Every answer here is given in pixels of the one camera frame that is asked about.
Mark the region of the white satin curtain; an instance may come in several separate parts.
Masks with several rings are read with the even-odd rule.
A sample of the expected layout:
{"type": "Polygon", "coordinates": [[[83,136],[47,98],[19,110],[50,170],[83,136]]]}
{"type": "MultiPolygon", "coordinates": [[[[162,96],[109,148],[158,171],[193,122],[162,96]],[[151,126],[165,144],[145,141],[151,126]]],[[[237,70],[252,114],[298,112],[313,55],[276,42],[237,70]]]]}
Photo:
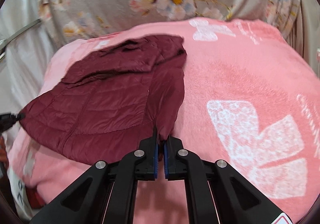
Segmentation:
{"type": "Polygon", "coordinates": [[[18,113],[37,97],[63,40],[49,33],[50,0],[5,0],[1,6],[1,113],[18,113]]]}

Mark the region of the maroon quilted puffer jacket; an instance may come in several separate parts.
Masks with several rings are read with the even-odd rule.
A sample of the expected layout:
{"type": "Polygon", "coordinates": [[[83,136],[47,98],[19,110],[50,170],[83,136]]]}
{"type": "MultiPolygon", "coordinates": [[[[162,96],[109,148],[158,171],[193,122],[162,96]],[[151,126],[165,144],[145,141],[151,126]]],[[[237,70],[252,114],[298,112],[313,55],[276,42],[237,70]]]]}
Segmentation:
{"type": "Polygon", "coordinates": [[[92,165],[121,160],[151,136],[167,139],[184,99],[184,40],[148,35],[93,51],[22,110],[39,144],[92,165]]]}

